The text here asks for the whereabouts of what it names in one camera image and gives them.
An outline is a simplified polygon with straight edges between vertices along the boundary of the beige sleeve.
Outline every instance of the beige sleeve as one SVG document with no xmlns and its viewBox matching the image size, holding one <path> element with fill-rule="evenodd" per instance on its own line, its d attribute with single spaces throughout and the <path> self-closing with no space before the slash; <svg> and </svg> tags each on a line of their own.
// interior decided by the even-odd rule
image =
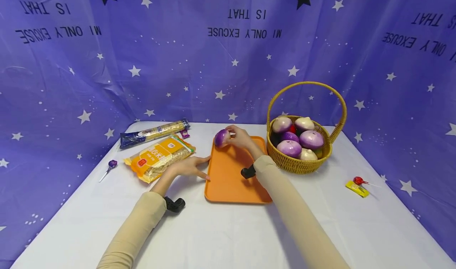
<svg viewBox="0 0 456 269">
<path fill-rule="evenodd" d="M 97 269 L 131 269 L 145 240 L 162 219 L 166 202 L 155 192 L 145 192 L 117 231 Z"/>
<path fill-rule="evenodd" d="M 308 269 L 348 269 L 348 265 L 337 251 L 317 221 L 309 206 L 277 168 L 275 162 L 263 155 L 254 164 L 256 176 L 268 191 L 285 227 L 290 232 Z"/>
</svg>

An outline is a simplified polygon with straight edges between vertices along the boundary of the purple backdrop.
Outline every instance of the purple backdrop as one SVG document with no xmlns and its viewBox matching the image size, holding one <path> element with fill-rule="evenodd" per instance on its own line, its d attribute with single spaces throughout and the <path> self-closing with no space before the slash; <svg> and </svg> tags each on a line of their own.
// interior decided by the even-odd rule
<svg viewBox="0 0 456 269">
<path fill-rule="evenodd" d="M 135 120 L 264 124 L 302 80 L 339 90 L 344 133 L 456 260 L 455 5 L 0 0 L 0 268 Z M 340 106 L 303 86 L 272 113 Z"/>
</svg>

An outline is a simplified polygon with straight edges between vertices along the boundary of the human hand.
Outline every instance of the human hand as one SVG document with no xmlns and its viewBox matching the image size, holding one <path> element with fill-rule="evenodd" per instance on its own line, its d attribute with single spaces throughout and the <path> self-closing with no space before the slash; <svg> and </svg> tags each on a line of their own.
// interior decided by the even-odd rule
<svg viewBox="0 0 456 269">
<path fill-rule="evenodd" d="M 233 133 L 231 135 L 231 139 L 227 141 L 229 145 L 245 148 L 250 153 L 250 155 L 252 155 L 254 161 L 256 161 L 260 156 L 264 155 L 263 151 L 252 140 L 245 129 L 241 129 L 235 125 L 229 125 L 225 129 L 230 133 Z"/>
<path fill-rule="evenodd" d="M 176 176 L 198 176 L 205 180 L 210 180 L 209 175 L 200 171 L 197 166 L 206 163 L 210 160 L 210 156 L 202 158 L 197 156 L 188 157 L 184 160 L 178 161 L 168 167 L 168 170 L 172 171 Z"/>
<path fill-rule="evenodd" d="M 236 125 L 229 125 L 225 129 L 230 133 L 233 133 L 231 135 L 231 139 L 227 141 L 229 145 L 246 149 L 249 149 L 255 145 L 254 141 L 245 129 L 241 129 Z"/>
</svg>

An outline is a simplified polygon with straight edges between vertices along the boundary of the orange tray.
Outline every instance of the orange tray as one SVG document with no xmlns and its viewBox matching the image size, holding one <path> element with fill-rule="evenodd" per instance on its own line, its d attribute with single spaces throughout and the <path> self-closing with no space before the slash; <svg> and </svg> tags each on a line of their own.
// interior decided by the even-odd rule
<svg viewBox="0 0 456 269">
<path fill-rule="evenodd" d="M 266 153 L 264 139 L 258 136 L 251 138 Z M 211 180 L 206 182 L 204 189 L 204 196 L 207 200 L 218 203 L 247 204 L 272 202 L 268 192 L 255 176 L 245 179 L 241 175 L 243 168 L 249 168 L 254 163 L 252 156 L 246 150 L 234 146 L 219 149 L 213 144 L 211 155 L 207 172 Z"/>
</svg>

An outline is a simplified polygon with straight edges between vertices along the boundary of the noodle package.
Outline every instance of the noodle package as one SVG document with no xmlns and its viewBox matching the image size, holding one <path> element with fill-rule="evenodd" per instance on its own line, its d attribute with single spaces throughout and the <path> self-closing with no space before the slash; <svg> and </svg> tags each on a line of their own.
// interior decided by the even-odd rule
<svg viewBox="0 0 456 269">
<path fill-rule="evenodd" d="M 172 134 L 140 153 L 124 159 L 124 162 L 130 165 L 139 179 L 151 183 L 158 179 L 169 165 L 189 157 L 195 150 L 194 146 Z"/>
<path fill-rule="evenodd" d="M 171 135 L 177 133 L 178 131 L 182 133 L 182 137 L 186 139 L 189 137 L 187 130 L 190 128 L 190 123 L 187 119 L 178 120 L 173 123 L 166 125 L 161 125 L 152 129 L 145 129 L 144 131 L 137 131 L 133 133 L 121 133 L 120 134 L 120 149 L 125 149 L 128 147 L 136 146 L 141 143 L 145 143 L 151 140 L 155 140 L 166 135 Z"/>
</svg>

